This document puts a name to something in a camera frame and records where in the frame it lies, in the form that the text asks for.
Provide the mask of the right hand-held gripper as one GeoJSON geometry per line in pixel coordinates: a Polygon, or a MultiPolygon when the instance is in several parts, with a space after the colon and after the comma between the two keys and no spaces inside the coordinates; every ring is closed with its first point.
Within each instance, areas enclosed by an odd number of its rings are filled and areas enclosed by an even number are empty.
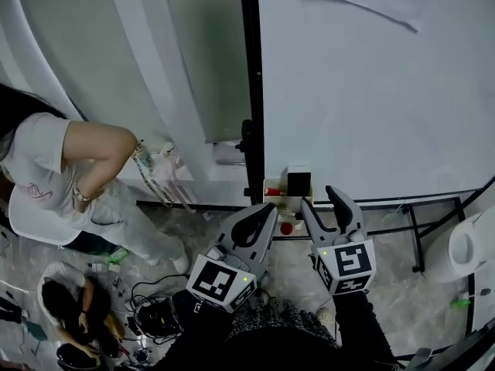
{"type": "Polygon", "coordinates": [[[326,227],[312,203],[301,199],[301,214],[312,239],[312,267],[330,296],[367,289],[377,271],[374,242],[364,231],[361,208],[344,192],[327,185],[337,228],[326,227]]]}

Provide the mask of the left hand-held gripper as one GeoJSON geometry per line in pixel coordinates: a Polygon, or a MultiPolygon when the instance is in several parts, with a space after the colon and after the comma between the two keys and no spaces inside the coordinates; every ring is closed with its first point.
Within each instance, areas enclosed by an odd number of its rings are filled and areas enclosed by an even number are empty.
{"type": "Polygon", "coordinates": [[[220,228],[221,243],[197,256],[186,290],[198,300],[234,313],[256,292],[267,272],[267,251],[278,221],[274,203],[246,207],[220,228]]]}

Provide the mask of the black whiteboard eraser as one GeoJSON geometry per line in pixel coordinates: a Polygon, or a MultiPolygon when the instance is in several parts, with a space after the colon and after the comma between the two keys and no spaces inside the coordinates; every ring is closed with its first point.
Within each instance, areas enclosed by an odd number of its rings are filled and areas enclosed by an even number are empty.
{"type": "Polygon", "coordinates": [[[309,196],[312,186],[312,173],[307,165],[292,165],[287,168],[287,196],[309,196]]]}

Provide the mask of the person's right forearm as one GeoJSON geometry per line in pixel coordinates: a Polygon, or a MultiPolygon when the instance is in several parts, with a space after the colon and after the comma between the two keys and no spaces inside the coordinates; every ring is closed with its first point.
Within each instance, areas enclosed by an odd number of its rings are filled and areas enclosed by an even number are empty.
{"type": "Polygon", "coordinates": [[[391,351],[373,305],[363,291],[333,296],[341,348],[352,370],[398,371],[401,365],[391,351]]]}

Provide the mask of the person's left forearm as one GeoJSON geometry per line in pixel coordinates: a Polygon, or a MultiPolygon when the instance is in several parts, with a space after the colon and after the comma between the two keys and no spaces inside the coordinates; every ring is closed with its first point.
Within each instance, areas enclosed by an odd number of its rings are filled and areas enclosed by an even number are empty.
{"type": "Polygon", "coordinates": [[[205,371],[215,362],[213,354],[229,334],[234,316],[187,290],[176,292],[172,304],[183,332],[150,371],[205,371]]]}

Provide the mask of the black framed whiteboard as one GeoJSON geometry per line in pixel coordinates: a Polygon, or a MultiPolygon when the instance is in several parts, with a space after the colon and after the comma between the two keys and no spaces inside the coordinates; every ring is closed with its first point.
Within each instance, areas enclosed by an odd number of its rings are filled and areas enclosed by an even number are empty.
{"type": "Polygon", "coordinates": [[[422,30],[343,0],[241,0],[262,185],[307,165],[359,201],[495,178],[495,0],[424,0],[422,30]]]}

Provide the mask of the white marker tray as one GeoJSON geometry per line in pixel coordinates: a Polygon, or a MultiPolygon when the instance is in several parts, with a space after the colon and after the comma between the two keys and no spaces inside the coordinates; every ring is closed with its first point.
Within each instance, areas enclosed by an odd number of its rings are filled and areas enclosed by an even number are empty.
{"type": "Polygon", "coordinates": [[[263,181],[263,202],[274,203],[278,210],[275,237],[280,240],[296,240],[308,236],[301,214],[302,197],[287,196],[287,178],[266,178],[263,181]],[[281,223],[291,223],[294,230],[290,236],[280,233],[281,223]]]}

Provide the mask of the person's white shoe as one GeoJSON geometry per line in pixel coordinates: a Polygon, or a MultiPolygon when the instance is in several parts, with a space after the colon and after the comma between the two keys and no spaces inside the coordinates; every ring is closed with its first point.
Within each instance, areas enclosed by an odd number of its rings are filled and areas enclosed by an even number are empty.
{"type": "Polygon", "coordinates": [[[327,307],[321,307],[316,311],[316,317],[329,330],[332,337],[336,338],[337,323],[335,311],[327,307]]]}

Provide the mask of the person's patterned torso clothing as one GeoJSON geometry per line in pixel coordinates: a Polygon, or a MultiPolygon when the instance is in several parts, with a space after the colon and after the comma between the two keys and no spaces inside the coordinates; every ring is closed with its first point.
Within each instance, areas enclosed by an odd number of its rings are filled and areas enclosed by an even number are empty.
{"type": "Polygon", "coordinates": [[[322,359],[340,362],[342,355],[326,326],[312,312],[290,300],[259,298],[234,316],[222,350],[234,371],[291,369],[322,359]]]}

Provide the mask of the black open equipment case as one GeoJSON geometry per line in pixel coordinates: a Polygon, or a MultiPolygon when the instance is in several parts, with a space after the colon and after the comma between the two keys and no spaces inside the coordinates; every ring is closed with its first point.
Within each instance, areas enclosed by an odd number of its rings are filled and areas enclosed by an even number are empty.
{"type": "Polygon", "coordinates": [[[145,298],[135,308],[135,323],[143,333],[157,339],[183,331],[170,297],[145,298]]]}

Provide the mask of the white round stool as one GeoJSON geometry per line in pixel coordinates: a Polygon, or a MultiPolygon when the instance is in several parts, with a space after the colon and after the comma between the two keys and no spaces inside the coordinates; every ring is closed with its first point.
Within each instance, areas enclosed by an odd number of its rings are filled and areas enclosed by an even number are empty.
{"type": "Polygon", "coordinates": [[[495,261],[495,206],[445,231],[426,250],[425,278],[450,283],[495,261]]]}

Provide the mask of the round black helmet case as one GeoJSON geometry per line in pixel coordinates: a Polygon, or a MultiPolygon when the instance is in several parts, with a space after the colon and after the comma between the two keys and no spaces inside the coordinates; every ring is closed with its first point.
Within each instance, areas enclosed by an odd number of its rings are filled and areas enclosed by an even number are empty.
{"type": "Polygon", "coordinates": [[[56,359],[61,371],[99,371],[102,366],[100,359],[89,357],[71,344],[62,344],[56,350],[56,359]]]}

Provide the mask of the teal flat object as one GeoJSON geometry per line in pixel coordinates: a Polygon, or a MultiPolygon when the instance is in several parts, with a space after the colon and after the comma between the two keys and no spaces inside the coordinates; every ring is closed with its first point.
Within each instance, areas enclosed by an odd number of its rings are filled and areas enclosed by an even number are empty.
{"type": "Polygon", "coordinates": [[[41,325],[30,321],[24,321],[23,325],[26,327],[27,332],[37,341],[43,342],[48,339],[41,325]]]}

